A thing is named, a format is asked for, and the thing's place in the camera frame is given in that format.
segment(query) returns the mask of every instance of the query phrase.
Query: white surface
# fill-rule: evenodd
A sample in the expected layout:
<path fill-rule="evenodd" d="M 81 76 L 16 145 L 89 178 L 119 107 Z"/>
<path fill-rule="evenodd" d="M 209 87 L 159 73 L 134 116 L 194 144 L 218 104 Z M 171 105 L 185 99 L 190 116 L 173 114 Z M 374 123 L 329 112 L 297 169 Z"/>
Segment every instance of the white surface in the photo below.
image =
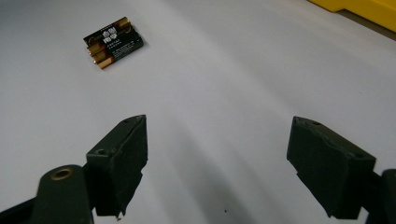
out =
<path fill-rule="evenodd" d="M 123 16 L 147 45 L 102 71 L 82 38 Z M 149 161 L 120 223 L 363 223 L 296 176 L 294 115 L 395 167 L 395 42 L 309 2 L 2 0 L 0 21 L 0 210 L 139 114 Z"/>

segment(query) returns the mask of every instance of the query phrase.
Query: black and gold battery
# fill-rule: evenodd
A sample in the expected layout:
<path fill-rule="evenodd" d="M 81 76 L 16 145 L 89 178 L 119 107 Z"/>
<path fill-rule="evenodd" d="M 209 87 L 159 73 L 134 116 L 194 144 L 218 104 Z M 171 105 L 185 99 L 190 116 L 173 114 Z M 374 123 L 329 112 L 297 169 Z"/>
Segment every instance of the black and gold battery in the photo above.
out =
<path fill-rule="evenodd" d="M 102 50 L 92 55 L 93 62 L 100 68 L 105 68 L 143 45 L 143 40 L 137 32 L 121 35 L 115 42 L 105 45 Z"/>
<path fill-rule="evenodd" d="M 144 42 L 130 21 L 124 17 L 84 38 L 93 62 L 100 68 L 143 47 Z"/>

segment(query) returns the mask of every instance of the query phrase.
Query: yellow object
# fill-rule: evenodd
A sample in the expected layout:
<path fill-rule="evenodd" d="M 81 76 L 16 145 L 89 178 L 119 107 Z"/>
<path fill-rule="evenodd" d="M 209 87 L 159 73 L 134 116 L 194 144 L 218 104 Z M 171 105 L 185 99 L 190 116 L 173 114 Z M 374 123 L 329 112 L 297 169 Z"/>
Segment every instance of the yellow object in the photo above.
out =
<path fill-rule="evenodd" d="M 336 12 L 346 9 L 396 32 L 396 0 L 309 0 Z"/>

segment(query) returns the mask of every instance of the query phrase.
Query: battery pack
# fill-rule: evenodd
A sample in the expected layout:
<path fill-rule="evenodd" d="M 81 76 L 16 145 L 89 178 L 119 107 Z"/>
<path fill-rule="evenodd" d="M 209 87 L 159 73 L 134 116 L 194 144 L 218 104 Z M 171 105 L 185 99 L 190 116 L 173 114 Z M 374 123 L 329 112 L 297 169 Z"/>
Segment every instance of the battery pack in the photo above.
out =
<path fill-rule="evenodd" d="M 84 41 L 93 62 L 102 69 L 144 45 L 126 17 L 86 36 Z"/>

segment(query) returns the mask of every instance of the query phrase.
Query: table surface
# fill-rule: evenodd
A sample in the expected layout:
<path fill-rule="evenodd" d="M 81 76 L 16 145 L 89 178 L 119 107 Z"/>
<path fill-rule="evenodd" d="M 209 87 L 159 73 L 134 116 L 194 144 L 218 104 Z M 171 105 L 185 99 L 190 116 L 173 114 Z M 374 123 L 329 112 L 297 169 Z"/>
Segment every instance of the table surface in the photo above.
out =
<path fill-rule="evenodd" d="M 124 16 L 146 46 L 101 70 L 82 38 Z M 396 167 L 395 41 L 307 1 L 0 0 L 0 21 L 0 210 L 140 114 L 148 166 L 120 223 L 364 223 L 297 177 L 293 116 Z"/>

